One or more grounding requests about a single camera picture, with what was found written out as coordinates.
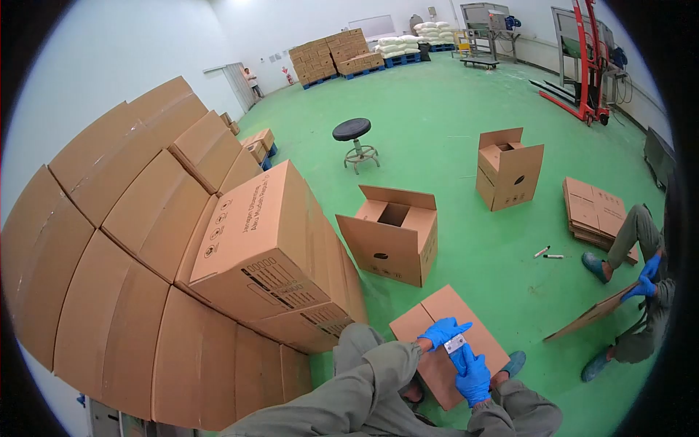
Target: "marker pen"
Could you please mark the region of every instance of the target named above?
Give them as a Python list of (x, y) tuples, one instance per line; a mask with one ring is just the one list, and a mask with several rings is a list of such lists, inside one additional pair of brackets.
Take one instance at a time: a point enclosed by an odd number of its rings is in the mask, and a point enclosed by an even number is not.
[(536, 254), (534, 255), (534, 257), (535, 257), (535, 258), (538, 257), (539, 255), (541, 255), (542, 253), (546, 252), (546, 251), (547, 251), (548, 249), (550, 249), (550, 248), (551, 248), (550, 245), (546, 246), (546, 248), (544, 248), (544, 250), (541, 250), (541, 251), (539, 251), (539, 252), (536, 252)]

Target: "fire extinguisher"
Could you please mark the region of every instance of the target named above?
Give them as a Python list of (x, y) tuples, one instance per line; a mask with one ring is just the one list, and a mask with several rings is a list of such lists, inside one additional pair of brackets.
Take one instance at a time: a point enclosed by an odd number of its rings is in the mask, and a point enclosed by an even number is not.
[(291, 76), (291, 74), (289, 74), (289, 69), (287, 69), (287, 67), (283, 66), (282, 72), (287, 75), (287, 80), (289, 81), (289, 85), (293, 85), (294, 78)]

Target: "gloved hand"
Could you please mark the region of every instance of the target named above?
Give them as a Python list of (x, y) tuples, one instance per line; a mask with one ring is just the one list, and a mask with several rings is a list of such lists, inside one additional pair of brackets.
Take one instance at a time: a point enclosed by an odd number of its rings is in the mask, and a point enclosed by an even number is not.
[(638, 277), (638, 285), (631, 289), (628, 293), (621, 297), (621, 302), (625, 302), (626, 299), (633, 296), (646, 296), (652, 297), (655, 294), (656, 286), (651, 282), (650, 279), (646, 278), (641, 274)]
[[(473, 356), (469, 344), (459, 348), (454, 354), (461, 353), (461, 358), (453, 360), (459, 373), (456, 374), (456, 389), (466, 398), (468, 407), (490, 399), (488, 388), (490, 387), (490, 370), (485, 366), (485, 355)], [(462, 372), (457, 362), (466, 363), (466, 371)]]
[(428, 352), (432, 352), (447, 341), (451, 340), (452, 337), (459, 335), (469, 328), (471, 328), (473, 323), (464, 323), (461, 325), (456, 324), (455, 317), (446, 317), (445, 319), (439, 319), (431, 327), (427, 328), (425, 334), (417, 336), (418, 338), (427, 338), (432, 342), (432, 349)]
[(641, 270), (641, 276), (645, 276), (648, 279), (655, 278), (656, 273), (658, 273), (660, 259), (660, 255), (658, 255), (657, 253), (653, 255), (653, 257), (646, 262), (646, 265), (643, 266), (643, 270)]

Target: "blue pallet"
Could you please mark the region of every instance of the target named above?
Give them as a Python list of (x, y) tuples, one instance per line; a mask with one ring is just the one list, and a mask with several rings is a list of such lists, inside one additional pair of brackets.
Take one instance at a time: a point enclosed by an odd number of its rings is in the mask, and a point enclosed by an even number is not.
[(417, 64), (420, 61), (421, 58), (419, 53), (408, 53), (407, 55), (395, 56), (390, 57), (388, 59), (384, 59), (384, 63), (386, 64), (387, 69), (392, 69), (395, 66)]
[(437, 44), (430, 46), (431, 52), (447, 52), (448, 50), (455, 50), (454, 44)]
[(347, 80), (349, 80), (349, 79), (358, 78), (359, 76), (366, 76), (366, 75), (368, 75), (369, 73), (375, 73), (375, 72), (377, 72), (377, 71), (383, 71), (383, 70), (385, 70), (385, 69), (386, 69), (386, 67), (384, 67), (383, 65), (379, 65), (379, 66), (375, 66), (375, 67), (372, 68), (372, 69), (357, 71), (356, 73), (350, 73), (350, 74), (347, 74), (347, 75), (344, 75), (344, 74), (343, 74), (342, 76), (343, 76), (344, 78), (346, 78)]
[(320, 85), (320, 84), (322, 84), (323, 82), (327, 82), (327, 81), (330, 80), (330, 79), (336, 79), (337, 77), (338, 77), (338, 75), (333, 74), (332, 76), (328, 76), (327, 78), (322, 78), (322, 79), (314, 80), (313, 82), (309, 82), (309, 83), (305, 84), (305, 85), (303, 86), (303, 89), (308, 89), (308, 88), (314, 87), (315, 85)]
[(267, 157), (271, 158), (276, 154), (277, 154), (277, 145), (272, 143), (272, 148), (269, 150), (269, 152), (267, 152)]
[(260, 168), (262, 168), (262, 171), (267, 171), (272, 168), (272, 161), (269, 160), (269, 152), (267, 152), (267, 155), (264, 155)]

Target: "red pallet jack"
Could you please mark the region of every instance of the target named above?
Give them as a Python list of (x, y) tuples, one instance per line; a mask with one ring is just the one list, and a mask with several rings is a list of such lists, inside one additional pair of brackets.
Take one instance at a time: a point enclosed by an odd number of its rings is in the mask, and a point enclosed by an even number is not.
[[(604, 43), (600, 42), (597, 20), (592, 8), (595, 0), (584, 0), (584, 2), (590, 19), (590, 32), (585, 30), (586, 23), (582, 19), (578, 0), (572, 0), (580, 41), (580, 71), (583, 77), (582, 83), (575, 83), (575, 94), (549, 81), (545, 81), (545, 84), (534, 80), (529, 82), (567, 101), (568, 103), (564, 103), (544, 91), (539, 91), (541, 97), (554, 102), (579, 120), (586, 122), (588, 126), (591, 126), (593, 121), (599, 121), (603, 126), (607, 126), (610, 112), (602, 107), (602, 73), (609, 65), (609, 50)], [(600, 54), (600, 47), (604, 48), (603, 55)]]

